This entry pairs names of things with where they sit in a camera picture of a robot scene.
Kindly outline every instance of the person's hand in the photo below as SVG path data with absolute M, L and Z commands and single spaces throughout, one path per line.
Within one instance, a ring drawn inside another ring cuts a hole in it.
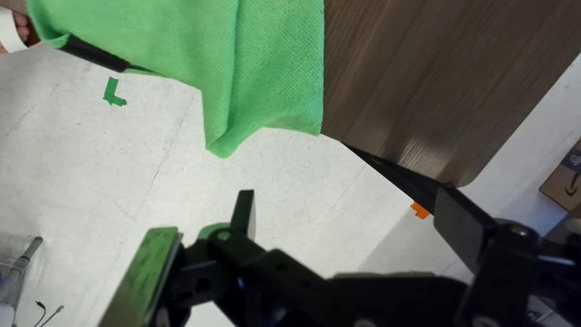
M 30 35 L 30 28 L 28 26 L 28 18 L 21 13 L 14 13 L 14 24 L 16 25 L 16 29 L 18 30 L 18 35 L 20 39 L 26 43 L 28 41 L 28 37 Z M 5 54 L 8 51 L 0 44 L 0 54 Z

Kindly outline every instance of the wooden table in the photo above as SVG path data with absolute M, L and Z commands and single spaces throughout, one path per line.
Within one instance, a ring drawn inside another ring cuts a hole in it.
M 325 3 L 323 134 L 456 186 L 581 52 L 580 0 Z

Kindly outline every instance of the green cloth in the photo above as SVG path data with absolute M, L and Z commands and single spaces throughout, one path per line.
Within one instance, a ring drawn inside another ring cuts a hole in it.
M 219 157 L 264 126 L 320 133 L 323 0 L 28 0 L 28 11 L 53 47 L 72 34 L 200 89 Z

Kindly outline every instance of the screw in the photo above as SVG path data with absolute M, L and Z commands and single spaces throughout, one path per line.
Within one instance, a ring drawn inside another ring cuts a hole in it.
M 227 230 L 223 230 L 222 232 L 218 233 L 218 239 L 222 241 L 227 241 L 230 238 L 230 232 Z
M 529 234 L 529 231 L 526 230 L 526 228 L 518 225 L 514 225 L 510 230 L 512 230 L 513 233 L 519 234 L 520 236 L 527 236 Z
M 472 327 L 500 327 L 500 325 L 491 317 L 480 315 L 472 319 Z
M 361 318 L 353 324 L 353 327 L 377 327 L 377 325 L 369 319 Z

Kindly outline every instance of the wire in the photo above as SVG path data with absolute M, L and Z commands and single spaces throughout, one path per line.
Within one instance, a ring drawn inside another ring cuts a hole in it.
M 40 325 L 40 327 L 43 327 L 44 325 L 46 325 L 49 321 L 51 321 L 52 317 L 54 317 L 57 313 L 61 312 L 63 309 L 64 309 L 64 305 L 61 305 L 60 307 L 58 307 L 55 310 L 55 313 L 53 313 L 50 317 L 48 317 L 48 319 L 45 322 L 43 322 L 42 325 Z
M 36 304 L 42 308 L 43 313 L 42 313 L 42 317 L 40 317 L 40 319 L 38 320 L 38 322 L 34 325 L 34 327 L 38 326 L 38 324 L 40 324 L 40 322 L 42 321 L 42 319 L 44 319 L 44 316 L 46 315 L 46 307 L 44 306 L 44 304 L 40 301 L 36 301 Z

